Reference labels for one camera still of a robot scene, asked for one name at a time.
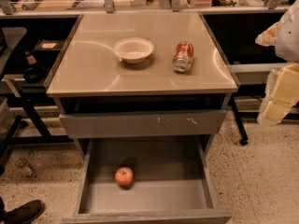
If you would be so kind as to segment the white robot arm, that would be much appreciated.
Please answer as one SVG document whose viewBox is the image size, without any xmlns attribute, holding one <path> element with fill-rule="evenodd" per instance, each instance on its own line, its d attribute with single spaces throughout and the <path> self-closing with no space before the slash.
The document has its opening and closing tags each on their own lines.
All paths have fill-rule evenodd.
<svg viewBox="0 0 299 224">
<path fill-rule="evenodd" d="M 279 124 L 299 102 L 299 5 L 295 2 L 281 19 L 259 34 L 255 43 L 274 46 L 276 55 L 287 65 L 268 75 L 265 97 L 260 106 L 258 123 Z"/>
</svg>

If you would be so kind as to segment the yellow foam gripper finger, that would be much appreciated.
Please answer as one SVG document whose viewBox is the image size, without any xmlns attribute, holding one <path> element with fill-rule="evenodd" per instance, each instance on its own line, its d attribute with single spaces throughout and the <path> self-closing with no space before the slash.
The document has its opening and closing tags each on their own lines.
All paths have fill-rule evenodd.
<svg viewBox="0 0 299 224">
<path fill-rule="evenodd" d="M 276 22 L 273 25 L 271 25 L 268 29 L 263 31 L 261 34 L 259 34 L 255 39 L 255 43 L 264 47 L 275 46 L 276 37 L 277 37 L 277 28 L 278 28 L 278 23 Z"/>
<path fill-rule="evenodd" d="M 259 124 L 279 124 L 299 102 L 299 63 L 272 69 L 258 115 Z"/>
</svg>

